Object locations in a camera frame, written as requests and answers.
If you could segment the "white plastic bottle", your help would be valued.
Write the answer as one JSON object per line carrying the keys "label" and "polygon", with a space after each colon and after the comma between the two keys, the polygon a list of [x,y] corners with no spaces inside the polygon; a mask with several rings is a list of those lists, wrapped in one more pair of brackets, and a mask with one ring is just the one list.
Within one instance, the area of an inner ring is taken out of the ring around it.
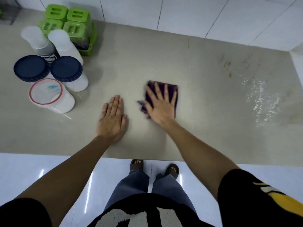
{"label": "white plastic bottle", "polygon": [[26,40],[39,56],[55,55],[56,49],[37,26],[27,26],[21,30],[21,37]]}
{"label": "white plastic bottle", "polygon": [[78,49],[71,42],[69,35],[62,29],[53,30],[48,34],[48,39],[53,43],[59,55],[76,58],[81,65],[84,61]]}

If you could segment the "person's black printed shirt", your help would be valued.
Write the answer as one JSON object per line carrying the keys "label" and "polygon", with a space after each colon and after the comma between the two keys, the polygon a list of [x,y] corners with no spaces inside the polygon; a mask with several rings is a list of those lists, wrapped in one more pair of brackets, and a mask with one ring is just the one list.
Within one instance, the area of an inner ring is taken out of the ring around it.
{"label": "person's black printed shirt", "polygon": [[[218,188],[223,227],[303,227],[303,204],[242,169]],[[45,207],[31,198],[0,206],[0,227],[52,227]],[[184,204],[158,194],[136,194],[114,203],[86,227],[214,227]]]}

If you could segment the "clear red-rimmed lid jar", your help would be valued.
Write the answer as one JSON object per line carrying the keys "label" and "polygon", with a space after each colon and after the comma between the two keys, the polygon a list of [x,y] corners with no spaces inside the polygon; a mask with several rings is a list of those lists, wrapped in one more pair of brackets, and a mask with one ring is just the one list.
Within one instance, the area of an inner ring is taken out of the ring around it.
{"label": "clear red-rimmed lid jar", "polygon": [[75,105],[74,97],[56,79],[45,78],[35,82],[29,89],[28,95],[36,106],[58,114],[68,113]]}

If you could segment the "person's left sandal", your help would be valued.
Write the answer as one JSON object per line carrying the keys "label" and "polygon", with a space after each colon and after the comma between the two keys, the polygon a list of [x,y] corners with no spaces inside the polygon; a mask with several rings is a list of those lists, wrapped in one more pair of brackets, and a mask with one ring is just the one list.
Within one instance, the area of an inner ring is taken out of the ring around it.
{"label": "person's left sandal", "polygon": [[144,162],[143,160],[133,159],[130,164],[130,172],[133,171],[142,171],[144,170]]}

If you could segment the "person's left forearm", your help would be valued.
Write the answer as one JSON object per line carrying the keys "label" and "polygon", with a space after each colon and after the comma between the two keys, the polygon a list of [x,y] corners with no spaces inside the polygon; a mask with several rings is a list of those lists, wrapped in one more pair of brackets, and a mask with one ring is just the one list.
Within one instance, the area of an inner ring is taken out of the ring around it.
{"label": "person's left forearm", "polygon": [[47,210],[53,227],[63,218],[79,198],[97,162],[113,143],[114,138],[97,136],[93,140],[30,185],[16,197],[32,198]]}

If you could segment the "person's right sandal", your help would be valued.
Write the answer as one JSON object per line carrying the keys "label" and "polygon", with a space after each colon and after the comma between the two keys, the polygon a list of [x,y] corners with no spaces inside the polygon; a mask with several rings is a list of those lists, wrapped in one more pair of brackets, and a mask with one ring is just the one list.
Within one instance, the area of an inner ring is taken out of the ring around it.
{"label": "person's right sandal", "polygon": [[174,163],[169,164],[166,168],[164,176],[168,175],[171,175],[174,179],[177,179],[179,176],[179,167]]}

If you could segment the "person's right forearm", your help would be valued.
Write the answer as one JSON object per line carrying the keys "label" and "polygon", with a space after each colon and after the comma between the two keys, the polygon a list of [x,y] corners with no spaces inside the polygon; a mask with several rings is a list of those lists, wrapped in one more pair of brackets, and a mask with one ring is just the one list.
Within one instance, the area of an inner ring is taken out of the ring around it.
{"label": "person's right forearm", "polygon": [[174,119],[160,123],[180,151],[189,169],[218,201],[223,177],[239,167],[228,157],[195,137]]}

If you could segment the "white jar with blue lid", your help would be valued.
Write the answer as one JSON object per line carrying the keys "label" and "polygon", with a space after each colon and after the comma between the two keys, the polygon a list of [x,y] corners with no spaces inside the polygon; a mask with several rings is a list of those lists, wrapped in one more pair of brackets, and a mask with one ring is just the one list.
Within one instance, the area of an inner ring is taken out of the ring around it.
{"label": "white jar with blue lid", "polygon": [[42,79],[54,79],[50,72],[50,64],[37,55],[20,58],[13,67],[14,74],[27,83],[35,83]]}
{"label": "white jar with blue lid", "polygon": [[74,57],[62,56],[50,65],[52,76],[62,82],[70,91],[84,91],[89,80],[83,71],[81,63]]}

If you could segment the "person's right hand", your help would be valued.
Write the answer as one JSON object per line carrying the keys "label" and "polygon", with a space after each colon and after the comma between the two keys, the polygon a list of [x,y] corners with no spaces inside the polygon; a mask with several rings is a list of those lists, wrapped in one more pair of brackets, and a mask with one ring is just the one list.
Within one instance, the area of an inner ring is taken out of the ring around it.
{"label": "person's right hand", "polygon": [[177,99],[178,99],[178,87],[176,85],[166,84],[166,83],[158,83],[159,87],[163,93],[164,100],[158,100],[155,94],[154,83],[156,81],[152,81],[148,83],[146,86],[146,94],[147,98],[145,101],[149,102],[153,107],[152,115],[148,115],[155,123],[157,123],[161,128],[167,130],[171,124],[175,123],[176,117],[176,104],[175,107],[171,106],[172,95],[175,91],[177,91]]}

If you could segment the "person's sandal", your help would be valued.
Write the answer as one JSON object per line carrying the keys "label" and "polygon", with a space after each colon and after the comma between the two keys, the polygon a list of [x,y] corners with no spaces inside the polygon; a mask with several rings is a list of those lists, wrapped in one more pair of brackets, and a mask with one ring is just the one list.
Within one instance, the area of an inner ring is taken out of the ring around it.
{"label": "person's sandal", "polygon": [[177,179],[179,176],[179,167],[174,163],[169,164],[166,168],[164,176],[168,175],[171,175],[174,179]]}
{"label": "person's sandal", "polygon": [[142,171],[144,170],[144,162],[143,160],[133,159],[130,164],[130,172],[133,171]]}

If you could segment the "green lidded spice container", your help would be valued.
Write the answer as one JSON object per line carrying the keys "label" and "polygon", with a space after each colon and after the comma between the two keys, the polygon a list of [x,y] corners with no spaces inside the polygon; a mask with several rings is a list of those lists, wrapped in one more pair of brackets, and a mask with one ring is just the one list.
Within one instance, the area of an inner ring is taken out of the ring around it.
{"label": "green lidded spice container", "polygon": [[66,22],[68,11],[69,9],[66,6],[49,4],[45,10],[45,17]]}
{"label": "green lidded spice container", "polygon": [[48,37],[48,34],[57,29],[63,29],[64,22],[61,20],[56,20],[56,19],[51,19],[51,18],[45,18],[41,23],[40,23],[40,30],[42,31],[43,35],[45,37]]}
{"label": "green lidded spice container", "polygon": [[66,18],[68,21],[84,23],[87,27],[93,26],[90,12],[84,8],[69,8]]}
{"label": "green lidded spice container", "polygon": [[70,41],[79,50],[88,50],[92,30],[85,23],[67,21],[64,23],[63,30],[70,37]]}

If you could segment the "green spice rack tray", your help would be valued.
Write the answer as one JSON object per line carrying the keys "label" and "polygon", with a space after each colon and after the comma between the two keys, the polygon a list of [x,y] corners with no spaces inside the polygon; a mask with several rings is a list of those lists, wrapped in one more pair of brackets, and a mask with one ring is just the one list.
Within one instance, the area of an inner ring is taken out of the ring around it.
{"label": "green spice rack tray", "polygon": [[81,50],[79,49],[79,53],[82,55],[82,56],[87,56],[89,57],[92,53],[92,49],[93,49],[93,45],[94,43],[96,42],[97,40],[97,29],[96,29],[96,24],[94,22],[92,22],[92,29],[93,29],[93,32],[92,32],[92,35],[90,37],[90,41],[89,41],[89,47],[87,50]]}

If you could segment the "person's left hand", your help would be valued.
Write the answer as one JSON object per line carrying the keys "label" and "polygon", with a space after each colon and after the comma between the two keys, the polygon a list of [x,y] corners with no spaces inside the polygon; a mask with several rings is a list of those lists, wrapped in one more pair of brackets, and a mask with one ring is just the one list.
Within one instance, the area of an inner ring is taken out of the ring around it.
{"label": "person's left hand", "polygon": [[108,103],[108,109],[106,116],[98,122],[96,136],[104,140],[104,142],[108,143],[108,145],[112,145],[117,143],[124,136],[126,129],[120,129],[121,127],[121,119],[124,114],[124,102],[120,97],[120,115],[111,116],[111,107],[112,102],[115,96],[112,97]]}

